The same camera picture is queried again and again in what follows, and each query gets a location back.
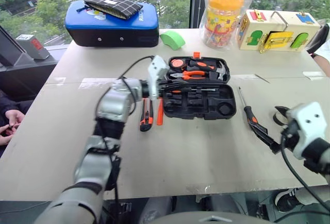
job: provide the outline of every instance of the plastic bag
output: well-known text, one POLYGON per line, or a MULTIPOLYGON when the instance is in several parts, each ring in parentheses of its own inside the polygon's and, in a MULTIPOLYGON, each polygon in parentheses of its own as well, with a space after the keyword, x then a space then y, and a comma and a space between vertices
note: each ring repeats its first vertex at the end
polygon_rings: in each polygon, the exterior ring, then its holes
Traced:
POLYGON ((235 39, 240 16, 252 0, 205 0, 205 11, 200 23, 203 42, 212 48, 229 49, 235 39))

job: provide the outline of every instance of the blue box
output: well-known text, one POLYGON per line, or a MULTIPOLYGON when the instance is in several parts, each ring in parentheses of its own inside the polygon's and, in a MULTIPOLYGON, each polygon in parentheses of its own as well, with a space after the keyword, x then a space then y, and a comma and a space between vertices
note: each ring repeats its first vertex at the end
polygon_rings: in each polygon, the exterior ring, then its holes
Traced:
POLYGON ((103 12, 84 9, 84 1, 74 1, 68 8, 65 27, 80 46, 153 47, 158 44, 159 27, 155 7, 139 3, 143 8, 128 20, 103 12))

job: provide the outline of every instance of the person's hand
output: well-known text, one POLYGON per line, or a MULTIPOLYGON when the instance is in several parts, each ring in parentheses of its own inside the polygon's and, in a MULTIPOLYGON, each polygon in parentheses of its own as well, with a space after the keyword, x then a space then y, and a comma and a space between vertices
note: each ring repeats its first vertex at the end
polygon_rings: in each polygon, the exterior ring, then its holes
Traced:
POLYGON ((14 126, 11 127, 11 129, 8 128, 6 130, 6 135, 14 135, 16 133, 16 130, 17 130, 17 128, 18 128, 19 125, 20 124, 15 124, 14 126))
MULTIPOLYGON (((0 127, 0 134, 2 132, 4 132, 5 130, 7 130, 9 128, 9 125, 5 125, 0 127)), ((13 135, 9 135, 9 136, 2 136, 0 135, 0 146, 2 145, 7 145, 10 141, 10 139, 12 138, 13 135)))
POLYGON ((20 124, 25 117, 25 115, 19 110, 8 110, 5 112, 5 116, 9 119, 10 126, 20 124))

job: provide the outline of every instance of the sneaker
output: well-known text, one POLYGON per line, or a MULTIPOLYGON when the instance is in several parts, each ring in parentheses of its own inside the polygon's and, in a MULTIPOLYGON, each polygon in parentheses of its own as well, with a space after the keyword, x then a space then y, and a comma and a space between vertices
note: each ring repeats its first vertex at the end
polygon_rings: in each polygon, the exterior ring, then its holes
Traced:
POLYGON ((301 204, 295 197, 295 192, 297 190, 298 188, 288 189, 287 191, 280 192, 276 195, 274 202, 278 211, 288 212, 301 204))

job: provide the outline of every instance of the red sign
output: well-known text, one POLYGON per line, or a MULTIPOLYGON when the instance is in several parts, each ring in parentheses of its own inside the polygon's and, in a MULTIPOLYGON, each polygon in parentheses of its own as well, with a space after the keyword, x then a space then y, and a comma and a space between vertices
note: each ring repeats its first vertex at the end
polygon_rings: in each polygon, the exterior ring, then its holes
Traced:
POLYGON ((43 48, 42 44, 37 39, 31 40, 31 43, 37 50, 40 50, 43 48))

